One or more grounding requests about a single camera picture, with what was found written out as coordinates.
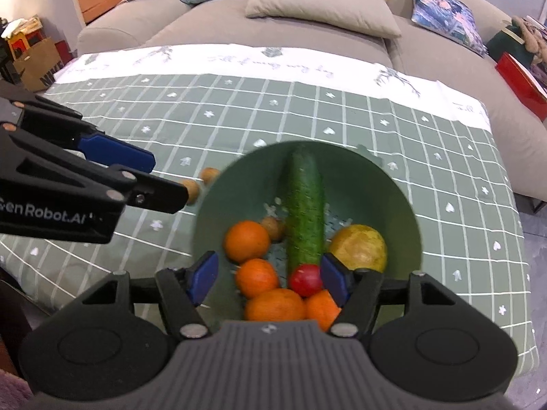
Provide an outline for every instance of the green bag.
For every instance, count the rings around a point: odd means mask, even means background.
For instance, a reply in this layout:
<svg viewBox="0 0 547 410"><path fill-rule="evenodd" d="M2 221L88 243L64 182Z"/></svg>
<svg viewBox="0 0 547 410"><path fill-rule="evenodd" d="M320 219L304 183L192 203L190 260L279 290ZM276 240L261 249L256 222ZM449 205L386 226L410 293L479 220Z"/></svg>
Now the green bag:
<svg viewBox="0 0 547 410"><path fill-rule="evenodd" d="M501 59L504 52L511 54L526 69L532 66L534 54L526 50L524 40L522 40L522 31L516 26L515 22L508 25L486 43L488 55L496 63Z"/></svg>

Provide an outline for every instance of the beige pillow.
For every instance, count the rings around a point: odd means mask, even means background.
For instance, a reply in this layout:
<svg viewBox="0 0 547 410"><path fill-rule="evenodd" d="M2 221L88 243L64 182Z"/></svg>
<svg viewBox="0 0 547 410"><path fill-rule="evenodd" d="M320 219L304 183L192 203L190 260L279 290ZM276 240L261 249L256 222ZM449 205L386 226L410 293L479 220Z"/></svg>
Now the beige pillow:
<svg viewBox="0 0 547 410"><path fill-rule="evenodd" d="M373 37L401 36L385 0L249 0L245 16L299 18Z"/></svg>

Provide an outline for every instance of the small potato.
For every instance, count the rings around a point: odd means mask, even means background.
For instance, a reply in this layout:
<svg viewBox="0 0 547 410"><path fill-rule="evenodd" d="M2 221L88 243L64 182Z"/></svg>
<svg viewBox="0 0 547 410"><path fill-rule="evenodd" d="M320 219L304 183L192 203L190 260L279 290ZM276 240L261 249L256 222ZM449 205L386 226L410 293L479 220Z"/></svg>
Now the small potato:
<svg viewBox="0 0 547 410"><path fill-rule="evenodd" d="M209 186L214 182L214 179L218 177L221 172L216 168L203 168L200 173L200 179L203 180L205 186Z"/></svg>
<svg viewBox="0 0 547 410"><path fill-rule="evenodd" d="M272 242L279 242L285 235L285 224L275 217L266 216L262 219L261 225L266 228Z"/></svg>
<svg viewBox="0 0 547 410"><path fill-rule="evenodd" d="M184 179L181 180L181 184L183 184L188 191L188 201L186 202L186 205L193 205L196 203L200 196L200 186L198 185L198 182L191 179Z"/></svg>

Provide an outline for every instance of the green checkered tablecloth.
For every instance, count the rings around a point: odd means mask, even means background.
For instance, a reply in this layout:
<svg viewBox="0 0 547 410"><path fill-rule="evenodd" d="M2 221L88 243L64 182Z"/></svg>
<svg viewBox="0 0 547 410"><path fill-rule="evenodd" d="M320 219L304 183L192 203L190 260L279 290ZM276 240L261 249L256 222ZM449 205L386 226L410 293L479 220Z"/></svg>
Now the green checkered tablecloth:
<svg viewBox="0 0 547 410"><path fill-rule="evenodd" d="M519 216L476 100L378 64L237 45L84 56L48 97L153 152L154 174L172 180L222 170L279 141L366 146L414 208L423 269L512 336L518 374L537 367ZM5 235L0 263L28 294L57 308L110 271L151 276L190 265L198 208L174 215L127 208L108 245ZM154 306L137 312L160 321Z"/></svg>

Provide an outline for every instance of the yellow fruit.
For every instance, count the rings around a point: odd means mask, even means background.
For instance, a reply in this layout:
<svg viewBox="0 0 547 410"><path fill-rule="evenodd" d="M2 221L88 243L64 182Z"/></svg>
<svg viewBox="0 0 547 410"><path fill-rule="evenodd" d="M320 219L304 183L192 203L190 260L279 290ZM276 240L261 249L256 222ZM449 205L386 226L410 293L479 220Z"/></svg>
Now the yellow fruit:
<svg viewBox="0 0 547 410"><path fill-rule="evenodd" d="M209 186L214 182L214 179L216 179L220 173L221 172L216 168L203 168L200 173L200 179L203 180L205 186Z"/></svg>
<svg viewBox="0 0 547 410"><path fill-rule="evenodd" d="M370 268L383 273L386 269L386 242L378 231L366 225L342 228L334 235L329 251L350 270Z"/></svg>
<svg viewBox="0 0 547 410"><path fill-rule="evenodd" d="M186 187L186 190L188 191L188 201L186 202L187 205L193 205L198 200L198 197L200 196L200 186L195 180L191 179L184 179L181 181L181 184L183 184Z"/></svg>
<svg viewBox="0 0 547 410"><path fill-rule="evenodd" d="M279 288L279 279L272 265L263 259L251 259L236 272L236 286L247 299Z"/></svg>

